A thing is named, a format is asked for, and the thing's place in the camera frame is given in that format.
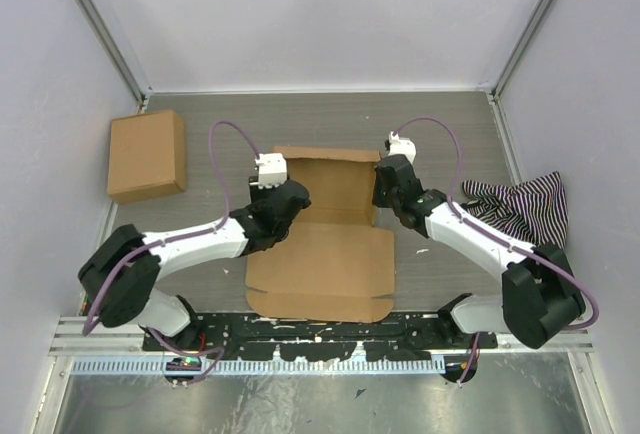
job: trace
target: cardboard flap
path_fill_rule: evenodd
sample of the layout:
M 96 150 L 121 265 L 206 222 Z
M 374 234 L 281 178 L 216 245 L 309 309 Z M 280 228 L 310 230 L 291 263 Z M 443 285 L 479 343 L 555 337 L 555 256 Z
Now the cardboard flap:
M 376 151 L 276 147 L 311 206 L 247 258 L 247 301 L 267 317 L 375 322 L 393 308 L 393 232 L 371 227 Z
M 394 291 L 393 232 L 294 223 L 289 237 L 247 258 L 248 287 L 269 293 L 380 297 Z
M 287 160 L 291 179 L 309 190 L 311 207 L 296 222 L 373 224 L 378 152 L 315 147 L 276 147 L 274 151 Z
M 261 316 L 335 322 L 377 322 L 393 308 L 391 299 L 267 294 L 248 291 L 247 302 Z
M 378 162 L 378 151 L 359 149 L 332 149 L 325 147 L 276 146 L 273 152 L 279 152 L 285 159 L 326 159 L 332 161 Z

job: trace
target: table surface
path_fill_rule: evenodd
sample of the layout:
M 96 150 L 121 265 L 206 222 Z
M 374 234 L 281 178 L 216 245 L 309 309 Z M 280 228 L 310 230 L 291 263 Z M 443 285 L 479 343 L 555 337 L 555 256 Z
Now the table surface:
M 416 116 L 446 122 L 460 140 L 462 179 L 509 184 L 509 173 L 493 113 L 485 94 L 314 93 L 154 95 L 147 112 L 174 109 L 187 137 L 187 190 L 179 195 L 118 207 L 115 227 L 133 223 L 141 231 L 168 231 L 217 219 L 223 198 L 211 170 L 207 136 L 212 123 L 242 125 L 263 151 L 274 145 L 382 150 L 389 131 Z M 403 135 L 416 144 L 416 175 L 425 188 L 446 191 L 456 155 L 447 133 L 434 123 L 416 123 Z M 253 157 L 231 129 L 217 133 L 216 153 L 231 194 L 231 205 L 249 202 L 247 177 Z M 459 188 L 456 199 L 464 199 Z M 452 249 L 403 228 L 390 212 L 377 225 L 395 232 L 395 310 L 435 310 L 463 292 L 496 294 L 498 283 Z M 221 259 L 193 266 L 158 283 L 181 294 L 197 311 L 247 311 L 246 259 Z

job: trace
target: wire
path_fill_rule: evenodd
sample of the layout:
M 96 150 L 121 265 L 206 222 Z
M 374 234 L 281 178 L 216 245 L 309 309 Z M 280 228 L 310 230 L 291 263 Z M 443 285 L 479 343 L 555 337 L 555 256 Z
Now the wire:
M 220 187 L 222 188 L 222 194 L 224 197 L 224 215 L 222 216 L 222 218 L 220 218 L 220 221 L 213 227 L 207 227 L 204 229 L 201 229 L 199 231 L 194 231 L 194 232 L 190 232 L 187 234 L 177 234 L 174 236 L 169 236 L 167 238 L 165 238 L 164 240 L 158 240 L 158 241 L 154 241 L 151 242 L 149 244 L 144 244 L 140 247 L 137 247 L 136 249 L 128 252 L 127 254 L 125 254 L 122 259 L 120 259 L 116 265 L 113 267 L 113 269 L 111 269 L 111 271 L 109 271 L 109 274 L 107 275 L 106 279 L 104 280 L 104 282 L 102 283 L 102 286 L 100 287 L 100 290 L 98 291 L 98 294 L 96 295 L 95 299 L 93 300 L 93 302 L 91 303 L 91 308 L 89 309 L 89 313 L 87 314 L 87 319 L 82 327 L 82 335 L 83 336 L 88 336 L 89 334 L 91 334 L 91 332 L 95 329 L 95 327 L 100 323 L 100 319 L 97 316 L 98 312 L 100 312 L 100 307 L 102 306 L 102 302 L 104 301 L 105 296 L 107 295 L 107 292 L 109 291 L 109 289 L 111 288 L 114 280 L 116 279 L 116 277 L 118 276 L 118 274 L 120 273 L 120 271 L 122 271 L 123 267 L 130 261 L 134 260 L 136 257 L 140 256 L 141 254 L 150 251 L 151 249 L 154 249 L 156 247 L 164 247 L 167 244 L 171 244 L 173 242 L 178 242 L 178 241 L 184 241 L 186 239 L 192 239 L 194 237 L 199 237 L 199 236 L 203 236 L 206 234 L 212 234 L 216 231 L 218 231 L 219 229 L 221 229 L 222 227 L 224 227 L 224 225 L 226 224 L 226 222 L 229 220 L 229 214 L 231 213 L 231 205 L 230 205 L 230 200 L 229 200 L 229 189 L 227 188 L 226 183 L 224 182 L 224 176 L 222 174 L 222 171 L 220 169 L 220 166 L 218 165 L 218 162 L 216 160 L 216 155 L 215 152 L 213 151 L 213 135 L 216 131 L 216 129 L 220 126 L 230 126 L 233 127 L 236 131 L 238 131 L 238 133 L 240 133 L 240 135 L 242 137 L 244 137 L 244 139 L 247 141 L 247 143 L 249 144 L 249 147 L 251 148 L 251 150 L 253 151 L 254 157 L 256 159 L 258 159 L 260 157 L 260 151 L 258 150 L 256 144 L 253 142 L 253 140 L 249 137 L 249 135 L 236 123 L 231 122 L 231 121 L 218 121 L 215 124 L 213 124 L 211 126 L 211 129 L 209 129 L 209 159 L 211 160 L 211 166 L 213 167 L 213 173 L 215 175 L 216 180 L 218 181 L 218 183 L 220 184 Z M 197 353 L 186 353 L 184 351 L 181 351 L 180 349 L 178 349 L 177 347 L 172 346 L 171 344 L 169 344 L 169 342 L 167 342 L 164 337 L 162 336 L 161 333 L 159 333 L 157 330 L 153 329 L 153 328 L 148 328 L 149 332 L 151 333 L 151 335 L 156 339 L 156 341 L 165 349 L 173 352 L 174 354 L 177 354 L 179 356 L 183 356 L 183 357 L 200 357 L 200 356 L 207 356 L 210 354 L 218 354 L 216 359 L 211 363 L 211 365 L 207 368 L 206 371 L 204 371 L 202 374 L 200 374 L 197 377 L 194 377 L 193 379 L 191 379 L 190 381 L 187 382 L 187 384 L 194 384 L 198 381 L 201 381 L 202 379 L 204 379 L 207 374 L 209 372 L 211 372 L 211 370 L 213 370 L 215 368 L 215 366 L 218 364 L 218 361 L 220 361 L 220 359 L 222 358 L 222 356 L 224 355 L 224 348 L 222 347 L 214 347 L 211 349 L 207 349 L 207 350 L 200 350 Z
M 478 344 L 480 343 L 480 333 L 476 332 L 473 337 L 473 344 L 471 346 L 471 354 L 469 355 L 469 360 L 467 361 L 467 365 L 462 371 L 462 375 L 460 379 L 458 379 L 458 386 L 462 387 L 462 383 L 467 378 L 467 374 L 469 374 L 469 370 L 471 369 L 471 364 L 476 361 L 476 353 L 478 352 Z

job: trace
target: white wall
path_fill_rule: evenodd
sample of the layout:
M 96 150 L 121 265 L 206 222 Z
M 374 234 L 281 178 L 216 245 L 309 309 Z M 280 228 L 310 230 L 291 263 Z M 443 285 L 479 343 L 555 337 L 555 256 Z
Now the white wall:
M 536 1 L 110 0 L 105 9 L 156 92 L 469 89 L 495 84 Z
M 640 0 L 558 0 L 504 96 L 528 177 L 559 169 L 569 255 L 602 307 L 594 341 L 640 432 Z
M 74 0 L 0 0 L 0 432 L 25 432 L 95 246 L 109 119 L 135 112 Z

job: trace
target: white cable tray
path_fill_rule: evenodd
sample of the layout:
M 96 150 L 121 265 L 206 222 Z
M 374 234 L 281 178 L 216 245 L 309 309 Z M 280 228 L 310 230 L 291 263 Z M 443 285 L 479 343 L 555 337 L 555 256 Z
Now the white cable tray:
M 122 357 L 82 357 L 74 361 L 72 375 L 198 375 L 210 365 L 205 361 L 200 371 L 166 371 L 165 364 L 175 356 L 145 356 L 135 360 Z M 443 374 L 444 356 L 435 355 L 428 361 L 377 361 L 367 362 L 363 357 L 352 357 L 346 361 L 293 362 L 274 359 L 271 361 L 220 361 L 211 371 L 211 376 L 255 376 L 255 375 L 354 375 L 354 374 Z

